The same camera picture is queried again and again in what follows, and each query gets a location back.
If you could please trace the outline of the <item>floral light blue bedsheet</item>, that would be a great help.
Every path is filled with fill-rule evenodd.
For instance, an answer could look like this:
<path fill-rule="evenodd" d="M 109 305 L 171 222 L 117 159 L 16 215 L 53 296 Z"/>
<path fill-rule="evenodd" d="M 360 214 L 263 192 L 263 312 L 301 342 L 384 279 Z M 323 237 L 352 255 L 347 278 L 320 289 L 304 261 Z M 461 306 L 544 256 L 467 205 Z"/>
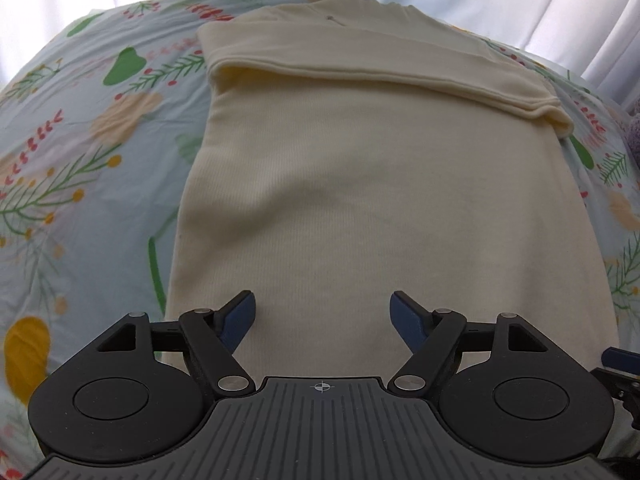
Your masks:
<path fill-rule="evenodd" d="M 268 6 L 322 0 L 160 0 L 58 35 L 1 96 L 1 474 L 43 455 L 27 410 L 117 322 L 167 323 L 181 197 L 212 88 L 198 30 Z M 639 167 L 629 116 L 497 41 L 454 27 L 543 76 L 573 121 L 563 155 L 584 200 L 618 344 L 639 348 Z"/>

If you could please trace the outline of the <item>purple teddy bear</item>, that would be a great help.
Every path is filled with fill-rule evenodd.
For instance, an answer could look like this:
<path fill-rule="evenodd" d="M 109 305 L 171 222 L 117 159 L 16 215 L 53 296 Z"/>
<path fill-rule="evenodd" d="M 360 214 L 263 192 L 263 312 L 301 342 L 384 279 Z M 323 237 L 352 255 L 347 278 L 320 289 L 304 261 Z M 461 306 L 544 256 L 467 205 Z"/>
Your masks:
<path fill-rule="evenodd" d="M 636 107 L 630 114 L 626 122 L 623 123 L 624 141 L 629 153 L 635 159 L 640 155 L 640 112 Z"/>

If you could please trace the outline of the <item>cream knit sweater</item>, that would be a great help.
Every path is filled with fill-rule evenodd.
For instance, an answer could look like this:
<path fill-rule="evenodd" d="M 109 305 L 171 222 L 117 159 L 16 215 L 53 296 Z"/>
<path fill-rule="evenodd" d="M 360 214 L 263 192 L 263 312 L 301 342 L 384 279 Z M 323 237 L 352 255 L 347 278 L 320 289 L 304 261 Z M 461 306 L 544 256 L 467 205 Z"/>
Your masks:
<path fill-rule="evenodd" d="M 254 377 L 390 377 L 396 290 L 471 321 L 521 315 L 585 367 L 618 344 L 563 151 L 574 124 L 533 70 L 372 0 L 268 6 L 200 27 L 212 102 L 186 179 L 166 313 L 243 289 Z"/>

